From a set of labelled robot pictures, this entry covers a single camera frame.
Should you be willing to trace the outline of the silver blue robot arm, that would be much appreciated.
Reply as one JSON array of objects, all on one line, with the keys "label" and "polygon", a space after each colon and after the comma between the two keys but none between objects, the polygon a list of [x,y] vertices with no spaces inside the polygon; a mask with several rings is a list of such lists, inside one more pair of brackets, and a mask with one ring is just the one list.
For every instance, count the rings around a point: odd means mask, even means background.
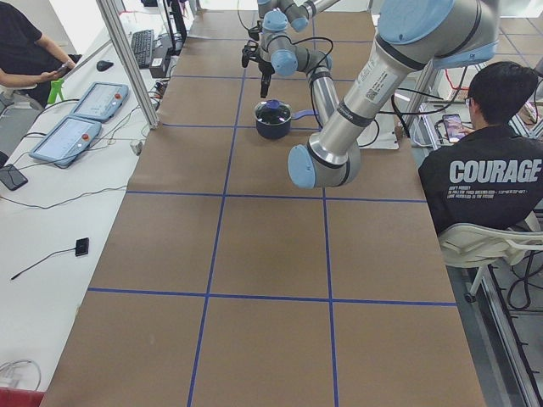
[{"label": "silver blue robot arm", "polygon": [[330,8],[330,1],[260,1],[258,55],[282,76],[299,71],[316,86],[319,132],[288,155],[288,173],[300,188],[339,187],[361,167],[357,143],[363,130],[411,73],[479,64],[495,55],[498,1],[386,1],[380,9],[372,51],[348,93],[338,98],[324,53],[294,45],[286,33],[302,31]]},{"label": "silver blue robot arm", "polygon": [[267,97],[274,75],[305,74],[310,88],[311,109],[320,127],[339,103],[331,77],[333,41],[322,36],[320,39],[329,43],[329,49],[326,52],[309,49],[302,43],[316,41],[316,36],[295,42],[287,29],[301,32],[311,19],[334,4],[334,1],[305,1],[301,5],[294,1],[259,1],[257,22],[246,30],[249,39],[241,51],[244,68],[251,62],[258,65],[262,98]]}]

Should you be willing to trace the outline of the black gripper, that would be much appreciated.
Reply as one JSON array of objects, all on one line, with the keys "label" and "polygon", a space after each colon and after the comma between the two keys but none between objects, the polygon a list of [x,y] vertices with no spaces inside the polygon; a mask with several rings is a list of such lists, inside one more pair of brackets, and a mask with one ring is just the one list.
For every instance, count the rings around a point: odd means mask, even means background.
[{"label": "black gripper", "polygon": [[260,80],[260,97],[266,98],[271,85],[272,75],[274,74],[274,68],[272,64],[262,57],[261,47],[252,41],[248,41],[242,49],[241,64],[243,67],[247,67],[250,62],[255,62],[258,65],[259,71],[262,74]]}]

